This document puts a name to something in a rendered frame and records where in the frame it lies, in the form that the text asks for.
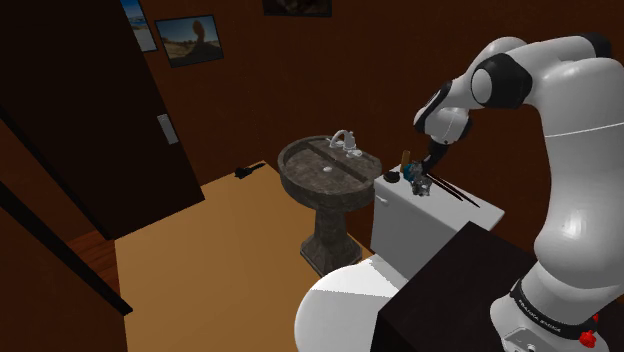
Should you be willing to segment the black brush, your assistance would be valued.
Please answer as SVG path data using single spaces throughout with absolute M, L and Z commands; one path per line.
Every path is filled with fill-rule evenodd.
M 235 170 L 235 177 L 239 179 L 243 179 L 253 173 L 255 170 L 265 166 L 265 163 L 258 163 L 256 165 L 244 168 L 237 168 Z

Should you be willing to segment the beach wall picture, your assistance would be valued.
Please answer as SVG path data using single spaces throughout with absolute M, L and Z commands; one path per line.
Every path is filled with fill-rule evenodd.
M 120 0 L 120 2 L 141 51 L 157 51 L 157 46 L 144 15 L 140 0 Z

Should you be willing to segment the blue grey figure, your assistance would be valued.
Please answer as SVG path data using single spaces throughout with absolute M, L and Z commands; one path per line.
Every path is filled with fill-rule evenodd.
M 425 175 L 420 162 L 413 161 L 404 165 L 402 172 L 404 179 L 410 183 L 414 195 L 420 197 L 430 195 L 430 188 L 433 182 Z

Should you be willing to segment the dark robot stand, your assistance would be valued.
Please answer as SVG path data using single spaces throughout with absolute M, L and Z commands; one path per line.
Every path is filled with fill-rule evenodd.
M 504 352 L 490 306 L 535 262 L 467 223 L 380 309 L 370 352 Z

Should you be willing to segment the dark brown door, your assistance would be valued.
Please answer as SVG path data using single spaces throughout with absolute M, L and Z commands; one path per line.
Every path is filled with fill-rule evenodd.
M 0 117 L 108 239 L 204 198 L 120 0 L 0 0 Z

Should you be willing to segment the desert rock wall picture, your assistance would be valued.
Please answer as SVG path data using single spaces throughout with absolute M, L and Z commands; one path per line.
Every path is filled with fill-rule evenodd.
M 171 68 L 224 58 L 213 15 L 156 20 Z

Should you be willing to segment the long black stick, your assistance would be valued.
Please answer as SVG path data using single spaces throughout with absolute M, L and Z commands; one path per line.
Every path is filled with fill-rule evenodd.
M 456 188 L 455 186 L 453 186 L 452 184 L 448 183 L 447 181 L 445 181 L 444 179 L 434 175 L 434 174 L 429 174 L 428 176 L 430 176 L 432 179 L 440 182 L 442 185 L 444 185 L 446 188 L 448 188 L 450 191 L 454 192 L 455 194 L 457 194 L 459 197 L 461 197 L 464 200 L 467 200 L 468 202 L 470 202 L 471 204 L 475 205 L 476 207 L 480 208 L 480 205 L 477 204 L 474 200 L 472 200 L 470 197 L 468 197 L 466 194 L 464 194 L 462 191 L 460 191 L 458 188 Z
M 439 180 L 434 179 L 432 176 L 427 175 L 427 177 L 433 182 L 433 184 L 436 184 L 438 187 L 440 187 L 441 189 L 443 189 L 444 191 L 446 191 L 447 193 L 449 193 L 450 195 L 454 196 L 455 198 L 459 199 L 460 201 L 463 201 L 463 198 L 458 195 L 456 192 L 452 191 L 450 188 L 448 188 L 447 186 L 445 186 L 443 183 L 441 183 Z

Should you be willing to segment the stone pedestal sink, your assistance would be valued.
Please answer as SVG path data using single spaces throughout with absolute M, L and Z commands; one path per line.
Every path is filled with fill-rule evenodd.
M 362 248 L 348 234 L 345 215 L 369 205 L 381 161 L 362 151 L 352 131 L 296 140 L 282 149 L 278 171 L 286 193 L 315 211 L 314 233 L 301 256 L 319 276 L 358 263 Z

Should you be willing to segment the white toilet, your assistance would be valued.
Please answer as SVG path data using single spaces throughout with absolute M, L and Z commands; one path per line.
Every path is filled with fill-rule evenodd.
M 294 321 L 298 352 L 370 352 L 377 314 L 469 222 L 490 230 L 504 211 L 464 190 L 460 201 L 436 184 L 416 196 L 402 179 L 374 181 L 374 254 L 320 278 Z

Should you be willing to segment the dark wall picture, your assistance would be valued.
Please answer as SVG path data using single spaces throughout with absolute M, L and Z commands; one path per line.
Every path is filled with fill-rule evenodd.
M 261 0 L 267 16 L 331 17 L 332 0 Z

